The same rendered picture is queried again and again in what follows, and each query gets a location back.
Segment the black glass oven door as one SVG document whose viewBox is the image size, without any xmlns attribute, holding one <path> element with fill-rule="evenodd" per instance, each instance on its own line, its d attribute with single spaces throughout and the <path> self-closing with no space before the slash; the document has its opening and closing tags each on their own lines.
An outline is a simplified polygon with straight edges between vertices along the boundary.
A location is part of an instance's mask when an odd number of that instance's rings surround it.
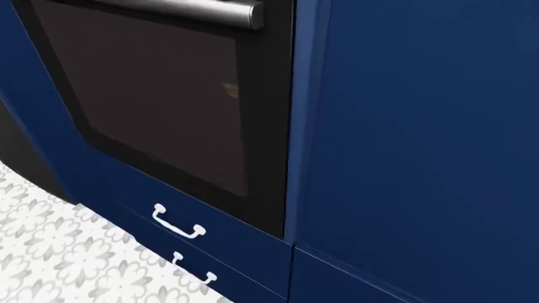
<svg viewBox="0 0 539 303">
<path fill-rule="evenodd" d="M 98 151 L 276 238 L 286 215 L 296 0 L 240 29 L 94 0 L 12 0 Z"/>
</svg>

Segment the tall blue cabinet panel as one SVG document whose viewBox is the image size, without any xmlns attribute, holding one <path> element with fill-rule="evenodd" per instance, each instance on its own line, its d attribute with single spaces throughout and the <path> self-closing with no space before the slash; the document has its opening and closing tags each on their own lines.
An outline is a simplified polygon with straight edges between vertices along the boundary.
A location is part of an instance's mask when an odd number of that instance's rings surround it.
<svg viewBox="0 0 539 303">
<path fill-rule="evenodd" d="M 298 0 L 290 303 L 539 303 L 539 0 Z"/>
</svg>

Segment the blue oven cabinet frame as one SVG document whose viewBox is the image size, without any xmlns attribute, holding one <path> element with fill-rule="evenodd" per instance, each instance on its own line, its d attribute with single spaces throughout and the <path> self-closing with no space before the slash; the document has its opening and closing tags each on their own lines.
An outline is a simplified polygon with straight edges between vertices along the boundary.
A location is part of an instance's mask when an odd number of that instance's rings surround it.
<svg viewBox="0 0 539 303">
<path fill-rule="evenodd" d="M 12 0 L 0 0 L 0 99 L 69 201 L 112 200 Z"/>
</svg>

